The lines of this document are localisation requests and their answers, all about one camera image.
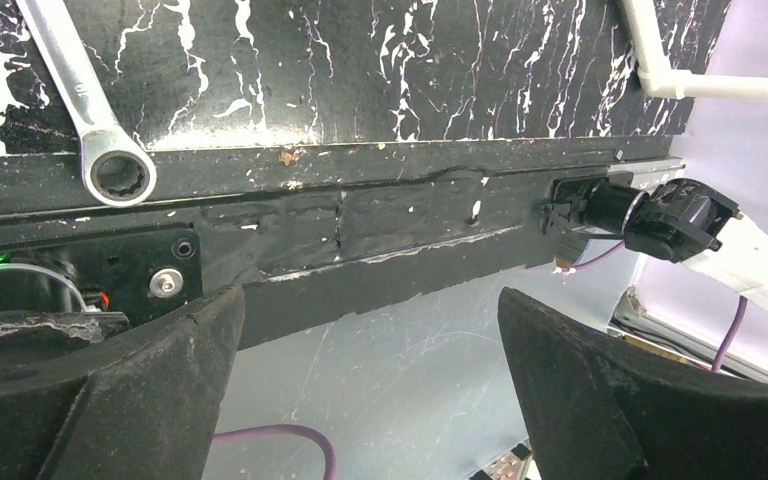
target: bolt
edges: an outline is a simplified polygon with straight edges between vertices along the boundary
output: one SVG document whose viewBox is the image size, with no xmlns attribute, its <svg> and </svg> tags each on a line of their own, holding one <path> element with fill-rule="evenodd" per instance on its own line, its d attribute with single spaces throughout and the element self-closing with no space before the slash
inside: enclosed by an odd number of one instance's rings
<svg viewBox="0 0 768 480">
<path fill-rule="evenodd" d="M 184 276 L 174 268 L 164 268 L 151 277 L 148 287 L 155 297 L 174 297 L 184 288 Z"/>
</svg>

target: socket hole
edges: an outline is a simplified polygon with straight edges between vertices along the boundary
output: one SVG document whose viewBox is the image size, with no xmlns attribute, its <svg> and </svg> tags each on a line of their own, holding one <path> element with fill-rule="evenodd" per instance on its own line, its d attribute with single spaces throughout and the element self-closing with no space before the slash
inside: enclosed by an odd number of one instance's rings
<svg viewBox="0 0 768 480">
<path fill-rule="evenodd" d="M 179 240 L 172 248 L 172 253 L 178 258 L 190 258 L 196 253 L 196 248 L 188 240 Z"/>
<path fill-rule="evenodd" d="M 96 187 L 113 199 L 135 197 L 145 190 L 146 172 L 142 163 L 124 155 L 103 158 L 93 168 Z"/>
</svg>

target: metal plate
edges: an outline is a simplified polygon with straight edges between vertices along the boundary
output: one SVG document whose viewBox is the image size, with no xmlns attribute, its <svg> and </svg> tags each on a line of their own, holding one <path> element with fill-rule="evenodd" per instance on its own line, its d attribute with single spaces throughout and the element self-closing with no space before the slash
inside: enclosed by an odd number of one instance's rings
<svg viewBox="0 0 768 480">
<path fill-rule="evenodd" d="M 143 231 L 111 231 L 75 236 L 56 243 L 0 248 L 0 262 L 48 266 L 71 278 L 86 296 L 104 292 L 109 310 L 121 311 L 138 326 L 202 295 L 200 243 L 195 231 L 180 226 Z M 182 290 L 157 298 L 149 281 L 157 271 L 174 268 L 184 278 Z M 20 286 L 0 277 L 0 299 L 22 295 Z"/>
</svg>

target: white wall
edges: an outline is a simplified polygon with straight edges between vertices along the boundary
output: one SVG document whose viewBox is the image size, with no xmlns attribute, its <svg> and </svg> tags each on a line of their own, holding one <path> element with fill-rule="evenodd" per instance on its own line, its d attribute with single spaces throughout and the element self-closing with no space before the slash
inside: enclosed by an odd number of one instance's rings
<svg viewBox="0 0 768 480">
<path fill-rule="evenodd" d="M 733 0 L 707 73 L 768 76 L 768 2 Z M 768 104 L 698 99 L 673 153 L 686 176 L 736 200 L 768 232 Z M 677 265 L 649 260 L 639 284 L 643 304 L 719 344 L 737 295 Z M 750 305 L 731 352 L 768 368 L 768 314 Z"/>
</svg>

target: wrench ring end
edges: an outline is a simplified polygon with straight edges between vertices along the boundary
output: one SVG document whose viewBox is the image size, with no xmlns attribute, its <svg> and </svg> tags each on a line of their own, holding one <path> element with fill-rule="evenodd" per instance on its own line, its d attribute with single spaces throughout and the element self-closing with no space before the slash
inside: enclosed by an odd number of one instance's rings
<svg viewBox="0 0 768 480">
<path fill-rule="evenodd" d="M 87 163 L 90 168 L 84 172 L 84 185 L 106 205 L 130 207 L 144 201 L 154 190 L 154 162 L 142 151 L 110 150 Z"/>
</svg>

